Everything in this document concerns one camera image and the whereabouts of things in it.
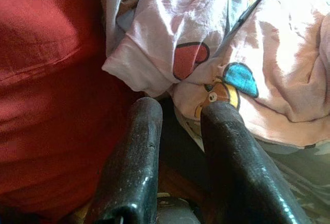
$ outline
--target cartoon eye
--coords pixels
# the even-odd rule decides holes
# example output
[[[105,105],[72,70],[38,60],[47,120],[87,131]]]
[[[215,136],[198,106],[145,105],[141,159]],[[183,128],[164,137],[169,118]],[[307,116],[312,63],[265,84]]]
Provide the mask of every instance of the cartoon eye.
[[[208,96],[208,100],[212,103],[218,99],[218,95],[215,92],[211,92]]]

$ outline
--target red shirt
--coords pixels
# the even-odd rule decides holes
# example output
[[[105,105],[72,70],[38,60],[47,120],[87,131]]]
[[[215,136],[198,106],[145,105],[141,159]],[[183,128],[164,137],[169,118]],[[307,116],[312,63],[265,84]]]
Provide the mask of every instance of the red shirt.
[[[84,204],[136,99],[101,70],[100,0],[0,0],[0,205]]]

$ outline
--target wooden surface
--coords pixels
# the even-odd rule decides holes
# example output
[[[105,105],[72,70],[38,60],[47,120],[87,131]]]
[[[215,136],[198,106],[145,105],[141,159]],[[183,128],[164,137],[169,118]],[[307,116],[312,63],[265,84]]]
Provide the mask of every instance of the wooden surface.
[[[201,208],[206,224],[216,223],[216,207],[211,195],[182,177],[162,161],[159,162],[158,192],[165,192],[174,197],[194,201]]]

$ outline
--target red heart shape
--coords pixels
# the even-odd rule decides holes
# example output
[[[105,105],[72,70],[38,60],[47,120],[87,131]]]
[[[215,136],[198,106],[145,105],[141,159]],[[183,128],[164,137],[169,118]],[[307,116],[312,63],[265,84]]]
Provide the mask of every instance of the red heart shape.
[[[174,52],[174,77],[179,80],[187,78],[199,64],[207,61],[209,54],[210,50],[203,42],[178,45]]]

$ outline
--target yellow shape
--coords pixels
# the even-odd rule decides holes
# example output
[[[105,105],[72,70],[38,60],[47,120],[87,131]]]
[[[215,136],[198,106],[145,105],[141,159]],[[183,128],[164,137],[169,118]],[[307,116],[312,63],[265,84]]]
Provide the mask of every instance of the yellow shape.
[[[230,99],[229,103],[233,107],[238,108],[239,96],[238,96],[236,88],[234,86],[228,85],[226,83],[225,83],[225,86],[227,87],[228,92],[229,92],[229,99]]]
[[[197,106],[197,108],[195,110],[195,117],[197,117],[198,119],[201,118],[202,109],[203,109],[203,106],[202,106],[202,104],[200,104],[199,106]]]

